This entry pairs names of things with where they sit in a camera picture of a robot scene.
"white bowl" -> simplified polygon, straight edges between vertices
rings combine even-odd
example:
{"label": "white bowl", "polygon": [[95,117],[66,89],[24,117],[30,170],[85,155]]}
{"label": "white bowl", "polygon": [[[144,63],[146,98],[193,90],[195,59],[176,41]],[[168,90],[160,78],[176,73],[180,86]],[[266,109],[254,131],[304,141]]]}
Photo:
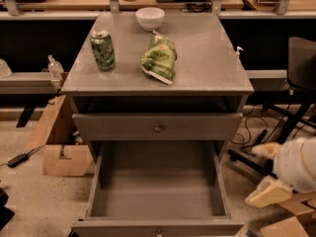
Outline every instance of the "white bowl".
{"label": "white bowl", "polygon": [[135,15],[139,25],[146,31],[158,29],[165,19],[165,11],[154,7],[139,9]]}

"office chair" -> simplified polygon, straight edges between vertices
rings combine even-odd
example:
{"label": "office chair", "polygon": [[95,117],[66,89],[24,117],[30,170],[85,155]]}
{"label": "office chair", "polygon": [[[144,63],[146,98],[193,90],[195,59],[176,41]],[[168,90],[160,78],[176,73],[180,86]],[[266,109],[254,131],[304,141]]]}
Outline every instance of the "office chair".
{"label": "office chair", "polygon": [[[264,109],[272,109],[287,117],[276,142],[283,144],[299,122],[316,129],[315,120],[306,120],[306,114],[312,104],[316,103],[316,41],[291,37],[288,39],[288,69],[286,72],[288,85],[292,90],[302,93],[301,105],[293,114],[274,105],[264,103]],[[272,175],[273,161],[267,160],[260,166],[234,150],[228,150],[231,160],[239,160],[262,175]]]}

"crumpled bag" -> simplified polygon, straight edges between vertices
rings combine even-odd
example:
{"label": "crumpled bag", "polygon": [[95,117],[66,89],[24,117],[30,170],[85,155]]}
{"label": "crumpled bag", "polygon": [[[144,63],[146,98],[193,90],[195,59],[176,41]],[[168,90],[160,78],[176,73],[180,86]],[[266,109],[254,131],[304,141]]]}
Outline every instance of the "crumpled bag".
{"label": "crumpled bag", "polygon": [[172,85],[176,59],[174,43],[153,31],[149,48],[141,57],[140,68],[146,75]]}

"drawer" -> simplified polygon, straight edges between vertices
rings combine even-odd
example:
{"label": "drawer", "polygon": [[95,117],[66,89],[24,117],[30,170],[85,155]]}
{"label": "drawer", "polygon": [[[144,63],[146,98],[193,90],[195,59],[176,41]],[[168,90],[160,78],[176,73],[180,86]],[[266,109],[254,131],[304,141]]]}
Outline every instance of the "drawer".
{"label": "drawer", "polygon": [[229,140],[240,113],[73,115],[84,140]]}
{"label": "drawer", "polygon": [[208,141],[103,142],[80,237],[234,236]]}

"gray floor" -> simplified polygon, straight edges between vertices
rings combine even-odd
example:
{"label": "gray floor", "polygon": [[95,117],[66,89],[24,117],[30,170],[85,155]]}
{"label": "gray floor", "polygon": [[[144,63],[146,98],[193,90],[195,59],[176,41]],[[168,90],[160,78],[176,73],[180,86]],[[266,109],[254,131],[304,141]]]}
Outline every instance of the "gray floor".
{"label": "gray floor", "polygon": [[[279,116],[273,111],[263,112],[258,107],[248,115],[247,112],[252,108],[247,108],[234,142],[241,143],[242,136],[247,141],[250,134],[253,141],[266,127],[265,122],[270,134],[278,123]],[[0,110],[0,163],[21,152],[37,125],[40,110],[35,112],[26,127],[16,128],[19,115],[19,111],[13,112],[12,109]],[[250,134],[245,128],[245,121]],[[296,136],[306,134],[315,135],[315,130],[305,126]],[[229,145],[229,148],[237,151],[240,147],[241,145],[235,143]],[[87,175],[82,178],[43,176],[41,161],[42,153],[39,151],[17,168],[0,167],[0,187],[9,196],[6,206],[15,212],[14,217],[0,232],[1,237],[68,236],[71,222],[84,218],[93,176]],[[278,205],[254,208],[244,202],[245,197],[261,180],[258,173],[240,162],[230,161],[228,154],[223,157],[221,168],[231,215],[245,222],[237,237],[247,236],[248,230],[262,236],[260,228],[289,216],[289,213]]]}

